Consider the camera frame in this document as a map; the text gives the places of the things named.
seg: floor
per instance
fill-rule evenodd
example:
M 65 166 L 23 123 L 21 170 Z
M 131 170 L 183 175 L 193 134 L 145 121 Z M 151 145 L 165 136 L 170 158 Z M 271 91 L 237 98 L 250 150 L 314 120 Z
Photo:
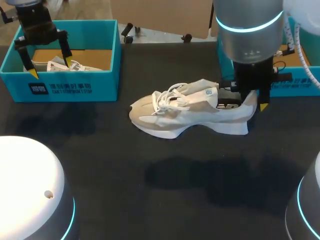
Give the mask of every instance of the floor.
M 7 12 L 8 17 L 15 15 L 15 9 L 6 5 L 5 0 L 0 0 L 0 6 Z M 113 19 L 110 0 L 48 0 L 46 3 L 53 20 L 89 20 L 89 19 Z M 4 25 L 0 21 L 0 46 L 8 46 L 19 27 L 15 21 Z M 125 25 L 119 24 L 121 33 Z M 142 29 L 136 35 L 134 29 L 129 33 L 134 36 L 133 43 L 181 43 L 181 36 L 150 29 Z M 193 42 L 214 42 L 215 37 L 207 39 L 193 38 Z

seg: white cable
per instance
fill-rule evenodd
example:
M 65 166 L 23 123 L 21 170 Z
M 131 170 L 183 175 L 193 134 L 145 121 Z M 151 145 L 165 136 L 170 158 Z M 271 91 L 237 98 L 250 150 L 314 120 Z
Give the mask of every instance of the white cable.
M 284 33 L 285 33 L 285 37 L 286 37 L 286 41 L 288 43 L 289 49 L 291 51 L 295 50 L 295 42 L 292 36 L 288 14 L 286 12 L 284 13 Z
M 300 61 L 302 63 L 302 66 L 304 68 L 305 73 L 310 78 L 310 80 L 315 84 L 315 86 L 318 89 L 320 89 L 320 83 L 315 78 L 315 76 L 311 73 L 311 71 L 305 61 L 304 55 L 302 53 L 302 49 L 301 49 L 301 45 L 300 45 L 300 24 L 298 24 L 298 23 L 296 23 L 294 26 L 294 39 L 295 39 L 295 45 L 297 48 L 298 56 L 300 58 Z

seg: shoe sole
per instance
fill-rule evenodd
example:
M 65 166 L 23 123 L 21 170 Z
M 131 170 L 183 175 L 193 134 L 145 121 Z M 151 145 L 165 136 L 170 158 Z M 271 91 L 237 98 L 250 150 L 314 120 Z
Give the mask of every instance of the shoe sole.
M 208 127 L 212 130 L 214 130 L 217 133 L 220 134 L 227 134 L 227 135 L 247 135 L 249 133 L 248 131 L 248 124 L 247 122 L 239 122 L 239 123 L 213 123 L 213 122 L 200 122 L 195 124 L 190 124 L 175 130 L 170 131 L 159 131 L 159 130 L 152 130 L 145 128 L 143 126 L 139 126 L 137 124 L 134 124 L 138 129 L 141 131 L 152 135 L 157 138 L 161 139 L 175 139 L 177 138 L 181 133 L 183 133 L 186 129 L 196 126 L 196 125 L 202 125 L 205 127 Z

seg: black table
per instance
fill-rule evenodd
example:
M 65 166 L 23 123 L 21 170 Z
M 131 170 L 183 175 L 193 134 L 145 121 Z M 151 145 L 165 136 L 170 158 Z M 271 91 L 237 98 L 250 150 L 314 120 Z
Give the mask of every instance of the black table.
M 128 44 L 117 102 L 14 103 L 1 82 L 0 135 L 56 153 L 81 240 L 287 239 L 287 202 L 320 151 L 320 98 L 273 98 L 247 136 L 199 126 L 163 140 L 132 126 L 131 103 L 201 78 L 219 79 L 214 43 Z

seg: white sneaker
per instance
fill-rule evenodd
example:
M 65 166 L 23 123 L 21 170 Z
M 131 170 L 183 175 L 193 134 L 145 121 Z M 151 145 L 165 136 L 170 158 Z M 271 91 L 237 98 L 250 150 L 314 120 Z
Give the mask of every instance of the white sneaker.
M 201 79 L 141 98 L 131 105 L 129 117 L 137 128 L 163 139 L 175 139 L 194 125 L 223 134 L 246 135 L 257 101 L 256 91 L 251 91 L 241 104 L 239 93 Z
M 71 67 L 68 68 L 65 65 L 65 61 L 58 56 L 48 62 L 32 61 L 32 63 L 37 72 L 102 71 L 99 68 L 83 66 L 74 60 L 71 60 Z
M 48 61 L 47 63 L 47 72 L 88 72 L 88 71 L 102 71 L 99 68 L 83 66 L 79 62 L 71 60 L 71 67 L 68 68 L 64 64 L 60 64 L 54 61 Z
M 65 61 L 58 56 L 55 56 L 50 62 L 65 66 Z M 46 72 L 47 71 L 48 62 L 46 62 L 46 61 L 45 62 L 32 61 L 32 63 L 33 63 L 33 66 L 37 72 Z

